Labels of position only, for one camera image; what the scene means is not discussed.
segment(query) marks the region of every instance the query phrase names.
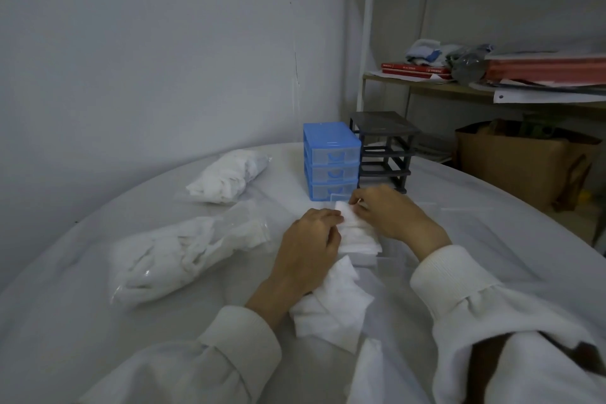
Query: cardboard box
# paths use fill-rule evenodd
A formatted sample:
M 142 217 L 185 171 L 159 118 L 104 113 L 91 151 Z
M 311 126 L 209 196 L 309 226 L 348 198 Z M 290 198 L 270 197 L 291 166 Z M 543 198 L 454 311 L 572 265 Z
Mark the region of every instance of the cardboard box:
M 602 141 L 561 128 L 550 139 L 518 137 L 521 122 L 490 123 L 456 130 L 457 167 L 541 211 L 574 209 Z

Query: blue drawer organizer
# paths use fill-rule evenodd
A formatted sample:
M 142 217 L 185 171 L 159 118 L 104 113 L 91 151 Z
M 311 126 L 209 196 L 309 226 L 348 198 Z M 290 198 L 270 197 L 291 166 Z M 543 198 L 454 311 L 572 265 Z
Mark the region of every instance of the blue drawer organizer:
M 309 198 L 329 201 L 358 186 L 361 142 L 343 122 L 303 125 L 305 175 Z

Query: sleeve cuff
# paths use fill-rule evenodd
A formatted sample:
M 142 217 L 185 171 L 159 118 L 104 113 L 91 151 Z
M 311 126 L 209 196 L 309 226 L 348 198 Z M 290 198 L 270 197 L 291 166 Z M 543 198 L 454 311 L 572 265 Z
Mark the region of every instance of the sleeve cuff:
M 427 305 L 435 320 L 470 295 L 500 284 L 464 247 L 457 245 L 431 253 L 410 279 L 413 291 Z
M 198 339 L 219 350 L 241 375 L 252 402 L 282 359 L 282 349 L 269 325 L 254 311 L 225 306 Z

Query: left hand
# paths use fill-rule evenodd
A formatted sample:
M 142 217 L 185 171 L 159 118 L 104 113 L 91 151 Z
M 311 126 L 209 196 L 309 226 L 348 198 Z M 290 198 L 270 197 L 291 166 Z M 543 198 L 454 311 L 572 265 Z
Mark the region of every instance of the left hand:
M 284 233 L 273 270 L 246 307 L 275 328 L 301 297 L 322 284 L 337 258 L 340 211 L 310 209 Z

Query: wooden shelf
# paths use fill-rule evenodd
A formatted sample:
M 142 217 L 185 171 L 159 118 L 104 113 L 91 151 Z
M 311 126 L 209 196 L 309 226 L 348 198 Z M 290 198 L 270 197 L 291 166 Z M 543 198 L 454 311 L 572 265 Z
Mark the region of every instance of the wooden shelf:
M 434 96 L 446 99 L 464 100 L 480 104 L 493 104 L 493 91 L 476 90 L 458 83 L 428 83 L 423 81 L 407 81 L 380 77 L 373 74 L 364 74 L 363 81 L 372 80 L 392 85 L 410 86 L 415 94 Z M 606 102 L 595 103 L 567 103 L 567 104 L 496 104 L 508 108 L 531 110 L 533 112 L 545 112 L 561 114 L 568 117 L 590 118 L 592 120 L 606 120 Z

